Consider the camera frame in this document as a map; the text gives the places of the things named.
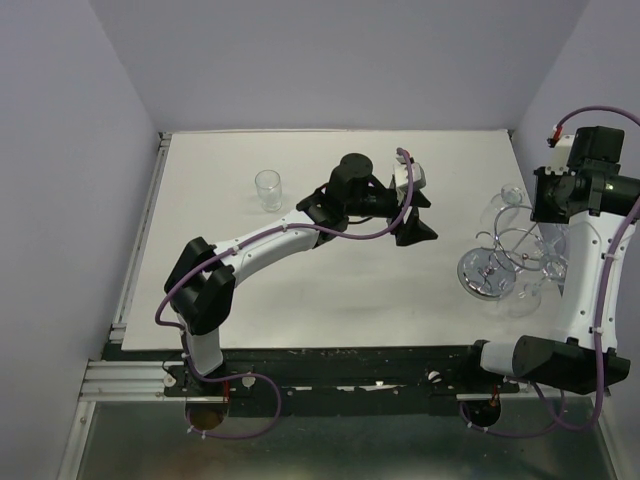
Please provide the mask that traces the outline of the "ribbed wine glass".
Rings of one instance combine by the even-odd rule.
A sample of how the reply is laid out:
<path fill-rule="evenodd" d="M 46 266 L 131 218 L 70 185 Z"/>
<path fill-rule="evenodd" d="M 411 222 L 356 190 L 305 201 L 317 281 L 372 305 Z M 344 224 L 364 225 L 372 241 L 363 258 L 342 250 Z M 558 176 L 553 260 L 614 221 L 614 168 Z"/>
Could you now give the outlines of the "ribbed wine glass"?
<path fill-rule="evenodd" d="M 515 184 L 505 184 L 489 201 L 480 217 L 480 224 L 487 230 L 510 226 L 525 205 L 526 195 Z"/>

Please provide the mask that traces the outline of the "chrome wine glass rack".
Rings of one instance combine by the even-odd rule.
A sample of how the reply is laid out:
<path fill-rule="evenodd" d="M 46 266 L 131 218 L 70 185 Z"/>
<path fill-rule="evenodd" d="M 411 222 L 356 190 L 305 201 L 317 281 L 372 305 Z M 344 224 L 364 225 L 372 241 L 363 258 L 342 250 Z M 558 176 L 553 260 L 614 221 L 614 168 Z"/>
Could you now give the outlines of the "chrome wine glass rack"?
<path fill-rule="evenodd" d="M 497 302 L 513 292 L 526 273 L 539 272 L 542 238 L 529 206 L 504 206 L 486 213 L 476 246 L 457 264 L 457 277 L 472 297 Z"/>

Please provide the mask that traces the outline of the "short clear wine glass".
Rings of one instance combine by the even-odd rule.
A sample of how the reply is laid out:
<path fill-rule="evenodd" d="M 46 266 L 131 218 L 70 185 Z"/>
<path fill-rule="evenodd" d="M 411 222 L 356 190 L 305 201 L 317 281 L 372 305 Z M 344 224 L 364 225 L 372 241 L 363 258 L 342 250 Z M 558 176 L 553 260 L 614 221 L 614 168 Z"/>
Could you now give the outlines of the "short clear wine glass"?
<path fill-rule="evenodd" d="M 267 212 L 276 212 L 282 205 L 282 184 L 275 170 L 262 170 L 254 179 L 256 192 L 262 208 Z"/>

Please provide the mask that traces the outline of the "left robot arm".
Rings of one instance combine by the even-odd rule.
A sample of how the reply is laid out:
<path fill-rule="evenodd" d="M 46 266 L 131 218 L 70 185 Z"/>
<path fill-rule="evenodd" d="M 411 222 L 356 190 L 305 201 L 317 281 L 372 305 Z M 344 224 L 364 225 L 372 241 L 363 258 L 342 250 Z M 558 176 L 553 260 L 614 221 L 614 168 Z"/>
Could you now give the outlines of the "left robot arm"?
<path fill-rule="evenodd" d="M 178 316 L 172 325 L 180 332 L 190 366 L 187 382 L 197 393 L 209 395 L 221 385 L 219 328 L 231 313 L 235 289 L 250 276 L 336 237 L 350 238 L 347 229 L 354 217 L 385 220 L 380 233 L 392 235 L 399 247 L 437 239 L 419 217 L 431 205 L 422 192 L 424 170 L 406 150 L 398 149 L 396 155 L 388 186 L 375 177 L 367 156 L 350 153 L 324 185 L 274 223 L 217 244 L 202 237 L 186 244 L 164 284 L 159 307 Z"/>

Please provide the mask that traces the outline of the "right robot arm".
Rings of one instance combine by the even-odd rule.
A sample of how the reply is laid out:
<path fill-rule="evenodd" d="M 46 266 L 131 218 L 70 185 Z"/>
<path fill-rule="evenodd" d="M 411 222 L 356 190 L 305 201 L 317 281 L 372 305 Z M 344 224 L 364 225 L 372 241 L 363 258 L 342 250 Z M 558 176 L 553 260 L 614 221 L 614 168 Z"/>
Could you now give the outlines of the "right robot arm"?
<path fill-rule="evenodd" d="M 615 321 L 624 257 L 639 218 L 633 210 L 639 182 L 619 173 L 624 136 L 621 129 L 582 127 L 564 165 L 535 170 L 532 220 L 568 227 L 558 316 L 545 337 L 482 343 L 480 357 L 459 370 L 467 389 L 483 391 L 500 374 L 585 395 L 628 376 Z"/>

